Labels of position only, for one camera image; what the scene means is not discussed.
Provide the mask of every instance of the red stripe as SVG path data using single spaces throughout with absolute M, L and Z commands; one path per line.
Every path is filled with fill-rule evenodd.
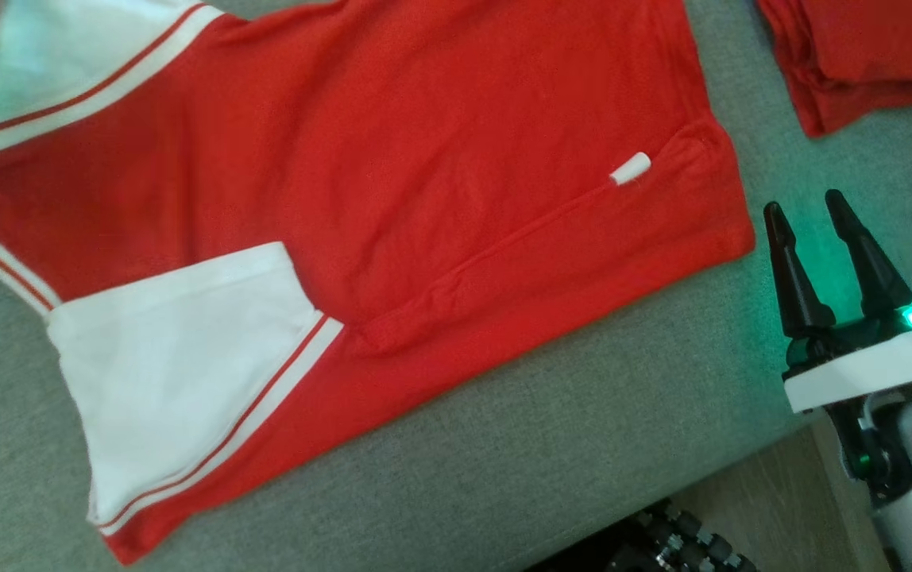
M 96 95 L 96 94 L 100 93 L 100 91 L 105 90 L 105 88 L 111 86 L 111 84 L 114 83 L 114 81 L 120 79 L 122 75 L 124 75 L 125 73 L 128 73 L 129 69 L 135 68 L 135 65 L 137 63 L 142 61 L 148 54 L 151 54 L 155 50 L 155 48 L 158 48 L 160 46 L 160 44 L 165 42 L 167 37 L 170 37 L 174 32 L 176 32 L 176 30 L 178 28 L 180 28 L 180 25 L 182 25 L 184 23 L 184 21 L 186 21 L 186 19 L 188 19 L 192 14 L 195 13 L 196 10 L 198 10 L 199 8 L 202 8 L 203 6 L 205 6 L 205 4 L 200 2 L 198 4 L 194 4 L 194 6 L 192 6 L 191 8 L 188 8 L 187 11 L 184 11 L 184 14 L 181 14 L 180 18 L 177 18 L 177 21 L 174 21 L 173 25 L 170 25 L 170 28 L 166 29 L 166 32 L 164 32 L 162 36 L 160 36 L 156 40 L 154 40 L 152 44 L 148 44 L 148 46 L 145 48 L 145 50 L 140 51 L 139 54 L 137 54 L 134 58 L 132 58 L 131 61 L 129 61 L 125 65 L 122 65 L 121 69 L 116 70 L 116 72 L 114 72 L 113 75 L 111 75 L 110 77 L 107 77 L 107 79 L 104 79 L 102 81 L 102 83 L 98 84 L 98 86 L 91 88 L 89 91 L 86 91 L 86 93 L 84 93 L 84 94 L 78 95 L 78 97 L 72 98 L 65 102 L 59 102 L 59 104 L 54 105 L 52 107 L 49 107 L 46 109 L 41 109 L 39 111 L 34 111 L 32 113 L 27 113 L 27 114 L 21 115 L 19 117 L 14 117 L 14 119 L 2 121 L 0 123 L 0 131 L 3 129 L 8 129 L 10 127 L 17 126 L 17 124 L 25 123 L 27 121 L 32 121 L 34 119 L 39 119 L 40 117 L 45 117 L 47 115 L 52 115 L 53 113 L 67 109 L 68 107 L 78 105 L 80 102 L 84 102 L 88 98 L 93 97 L 93 95 Z
M 6 272 L 6 274 L 8 274 L 8 276 L 11 276 L 12 278 L 14 278 L 14 281 L 21 284 L 21 286 L 24 289 L 26 289 L 28 291 L 28 293 L 31 294 L 32 297 L 36 298 L 36 300 L 39 300 L 40 303 L 42 303 L 47 309 L 53 309 L 53 304 L 49 303 L 49 300 L 46 300 L 46 298 L 44 296 L 42 296 L 42 294 L 40 294 L 39 291 L 37 291 L 35 288 L 32 287 L 32 284 L 29 284 L 29 282 L 26 279 L 21 278 L 21 276 L 19 274 L 17 274 L 17 272 L 13 271 L 9 265 L 6 265 L 5 263 L 3 263 L 1 258 L 0 258 L 0 269 L 3 272 Z
M 290 365 L 293 365 L 293 362 L 297 361 L 297 358 L 300 356 L 301 352 L 304 351 L 304 348 L 307 348 L 307 344 L 311 343 L 311 340 L 315 337 L 315 334 L 318 334 L 319 330 L 322 329 L 322 325 L 325 325 L 325 322 L 327 319 L 329 319 L 328 315 L 323 315 L 322 318 L 319 319 L 318 323 L 315 324 L 314 328 L 311 328 L 311 332 L 307 333 L 307 336 L 304 337 L 304 340 L 300 342 L 300 345 L 297 346 L 297 349 L 293 351 L 292 355 L 290 355 L 290 358 L 285 363 L 283 363 L 283 365 L 280 367 L 279 370 L 277 370 L 277 372 L 274 374 L 272 379 L 270 379 L 268 381 L 268 383 L 266 384 L 266 386 L 262 389 L 262 392 L 259 393 L 259 395 L 257 395 L 255 400 L 252 401 L 252 404 L 250 406 L 248 406 L 248 409 L 245 410 L 245 413 L 243 413 L 241 415 L 241 418 L 238 419 L 238 422 L 234 424 L 234 428 L 231 428 L 230 433 L 226 436 L 226 439 L 223 439 L 223 442 L 220 443 L 219 446 L 216 446 L 216 449 L 213 449 L 212 453 L 209 453 L 209 455 L 206 456 L 206 458 L 203 459 L 202 462 L 199 463 L 190 473 L 184 475 L 184 477 L 181 477 L 180 479 L 177 479 L 177 481 L 170 482 L 169 485 L 158 486 L 158 488 L 151 489 L 151 491 L 146 491 L 144 493 L 141 493 L 141 495 L 134 497 L 132 500 L 130 500 L 130 502 L 128 504 L 125 504 L 125 507 L 122 508 L 122 510 L 118 513 L 118 516 L 111 519 L 111 521 L 107 522 L 107 524 L 98 524 L 98 525 L 96 525 L 96 527 L 97 528 L 106 528 L 106 526 L 110 526 L 110 525 L 114 524 L 114 522 L 121 520 L 123 515 L 125 515 L 125 513 L 128 512 L 130 508 L 132 508 L 132 504 L 139 502 L 139 500 L 143 499 L 143 497 L 147 497 L 148 495 L 153 495 L 154 493 L 165 491 L 166 489 L 169 489 L 172 486 L 180 485 L 181 482 L 187 481 L 188 478 L 194 477 L 195 474 L 197 474 L 200 470 L 202 470 L 202 467 L 204 467 L 206 465 L 206 463 L 209 462 L 210 459 L 212 459 L 214 456 L 216 456 L 216 454 L 219 453 L 223 449 L 223 447 L 226 446 L 226 444 L 229 443 L 230 440 L 234 438 L 234 435 L 237 434 L 239 428 L 241 428 L 242 423 L 245 422 L 245 419 L 248 419 L 248 416 L 250 415 L 250 413 L 252 413 L 253 410 L 255 410 L 255 407 L 259 404 L 260 401 L 262 401 L 262 398 L 265 397 L 265 395 L 267 393 L 269 393 L 269 390 L 272 388 L 272 386 L 274 386 L 276 381 L 278 381 L 283 376 L 283 373 L 286 373 L 286 370 L 289 369 Z

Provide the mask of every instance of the garment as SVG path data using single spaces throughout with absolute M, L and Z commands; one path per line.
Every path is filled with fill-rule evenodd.
M 3 18 L 0 278 L 44 315 L 125 563 L 753 246 L 681 0 Z
M 758 0 L 809 137 L 912 105 L 912 0 Z

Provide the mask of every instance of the striped trim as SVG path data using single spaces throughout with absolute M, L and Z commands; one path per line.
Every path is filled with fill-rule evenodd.
M 85 119 L 121 100 L 172 62 L 220 15 L 222 12 L 212 6 L 195 4 L 152 44 L 96 87 L 71 100 L 1 122 L 0 151 Z
M 40 315 L 61 305 L 60 296 L 0 243 L 0 279 Z
M 255 401 L 243 412 L 241 418 L 231 428 L 230 433 L 223 439 L 223 442 L 217 445 L 205 459 L 195 465 L 194 468 L 191 468 L 183 477 L 178 477 L 176 481 L 156 486 L 150 491 L 141 493 L 141 495 L 126 504 L 110 521 L 104 524 L 96 524 L 94 522 L 100 533 L 107 536 L 114 535 L 141 510 L 151 504 L 173 497 L 177 493 L 187 491 L 191 486 L 202 481 L 203 478 L 220 467 L 224 461 L 230 459 L 230 456 L 241 449 L 248 442 L 248 438 L 259 427 L 262 427 L 262 424 L 279 407 L 279 404 L 286 399 L 286 396 L 296 387 L 297 383 L 310 372 L 311 367 L 325 353 L 342 329 L 342 323 L 319 312 L 319 321 L 311 327 L 310 332 L 300 342 L 297 349 L 293 351 L 290 358 L 283 363 L 278 372 L 274 374 L 268 384 L 257 395 Z

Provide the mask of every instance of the wooden floor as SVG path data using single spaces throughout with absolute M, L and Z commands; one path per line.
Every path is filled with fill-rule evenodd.
M 889 570 L 826 419 L 673 499 L 767 572 Z

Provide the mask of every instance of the gray couch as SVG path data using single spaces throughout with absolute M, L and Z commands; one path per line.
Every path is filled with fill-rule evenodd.
M 222 0 L 256 16 L 289 0 Z M 796 430 L 762 240 L 787 207 L 820 296 L 856 311 L 837 187 L 912 282 L 912 109 L 809 141 L 753 2 L 689 0 L 760 244 L 199 515 L 140 570 L 510 570 Z M 85 524 L 79 419 L 42 323 L 0 284 L 0 571 L 116 570 Z

